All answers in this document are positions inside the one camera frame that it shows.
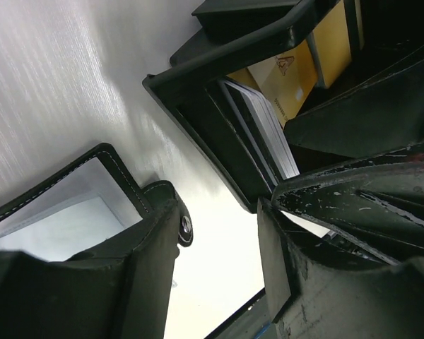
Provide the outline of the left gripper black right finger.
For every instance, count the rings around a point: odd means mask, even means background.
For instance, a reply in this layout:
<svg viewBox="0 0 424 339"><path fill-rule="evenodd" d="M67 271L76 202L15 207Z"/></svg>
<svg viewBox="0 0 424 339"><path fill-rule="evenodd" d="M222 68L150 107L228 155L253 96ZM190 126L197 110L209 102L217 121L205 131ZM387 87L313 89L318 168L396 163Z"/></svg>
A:
<svg viewBox="0 0 424 339"><path fill-rule="evenodd" d="M424 257L392 266L339 249L261 198L259 248L279 338L424 338Z"/></svg>

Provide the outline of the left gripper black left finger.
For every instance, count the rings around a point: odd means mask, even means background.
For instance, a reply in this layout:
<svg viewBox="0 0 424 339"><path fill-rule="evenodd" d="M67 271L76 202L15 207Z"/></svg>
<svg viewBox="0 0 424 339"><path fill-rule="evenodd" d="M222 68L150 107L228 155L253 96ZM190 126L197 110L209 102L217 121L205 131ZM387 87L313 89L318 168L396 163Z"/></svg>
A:
<svg viewBox="0 0 424 339"><path fill-rule="evenodd" d="M151 212L62 262L0 251L0 338L161 338L178 256L180 200L143 190Z"/></svg>

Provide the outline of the black plastic card tray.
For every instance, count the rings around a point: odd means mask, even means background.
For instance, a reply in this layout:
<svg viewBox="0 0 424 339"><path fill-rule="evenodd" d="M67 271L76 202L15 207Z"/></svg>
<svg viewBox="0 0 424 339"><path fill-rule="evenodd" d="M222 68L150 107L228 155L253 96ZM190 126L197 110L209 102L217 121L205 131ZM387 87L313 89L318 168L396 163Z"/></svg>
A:
<svg viewBox="0 0 424 339"><path fill-rule="evenodd" d="M279 183L424 140L424 1L205 1L143 86L250 213Z"/></svg>

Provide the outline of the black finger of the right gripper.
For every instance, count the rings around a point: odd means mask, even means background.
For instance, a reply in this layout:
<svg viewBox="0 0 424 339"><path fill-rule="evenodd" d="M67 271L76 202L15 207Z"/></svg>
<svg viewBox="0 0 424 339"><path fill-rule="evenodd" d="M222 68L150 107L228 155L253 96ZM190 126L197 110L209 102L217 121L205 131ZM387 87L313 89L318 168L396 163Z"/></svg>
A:
<svg viewBox="0 0 424 339"><path fill-rule="evenodd" d="M424 142L287 179L271 201L387 263L424 256Z"/></svg>
<svg viewBox="0 0 424 339"><path fill-rule="evenodd" d="M292 120L291 145L365 157L424 141L424 60Z"/></svg>

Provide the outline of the black leather card holder wallet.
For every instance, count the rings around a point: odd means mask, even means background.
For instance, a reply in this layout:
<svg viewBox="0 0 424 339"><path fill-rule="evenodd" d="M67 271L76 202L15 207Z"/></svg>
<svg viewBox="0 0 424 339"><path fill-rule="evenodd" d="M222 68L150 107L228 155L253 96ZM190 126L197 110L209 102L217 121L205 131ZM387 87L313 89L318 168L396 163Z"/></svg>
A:
<svg viewBox="0 0 424 339"><path fill-rule="evenodd" d="M137 184L117 151L100 143L0 206L0 252L65 261L146 219L166 201L180 208L178 242L193 242L189 211L171 182Z"/></svg>

